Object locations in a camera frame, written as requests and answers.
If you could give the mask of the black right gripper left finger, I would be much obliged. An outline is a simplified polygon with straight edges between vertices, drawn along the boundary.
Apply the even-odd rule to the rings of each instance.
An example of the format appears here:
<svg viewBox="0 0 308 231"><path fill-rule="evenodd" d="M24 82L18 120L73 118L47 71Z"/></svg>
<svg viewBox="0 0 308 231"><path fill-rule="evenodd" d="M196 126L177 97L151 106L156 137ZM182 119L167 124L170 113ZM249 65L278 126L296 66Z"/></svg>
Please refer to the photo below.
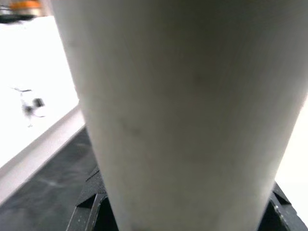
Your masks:
<svg viewBox="0 0 308 231"><path fill-rule="evenodd" d="M98 167L95 167L85 180L66 229L68 231L118 230Z"/></svg>

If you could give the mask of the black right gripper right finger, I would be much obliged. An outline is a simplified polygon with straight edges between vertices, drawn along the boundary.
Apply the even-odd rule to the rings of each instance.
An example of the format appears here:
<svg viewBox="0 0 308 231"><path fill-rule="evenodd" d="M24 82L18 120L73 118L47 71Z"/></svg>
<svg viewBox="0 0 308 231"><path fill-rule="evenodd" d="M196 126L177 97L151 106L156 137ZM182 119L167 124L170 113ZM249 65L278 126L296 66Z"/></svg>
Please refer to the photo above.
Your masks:
<svg viewBox="0 0 308 231"><path fill-rule="evenodd" d="M307 231L291 202L275 182L259 225L260 231Z"/></svg>

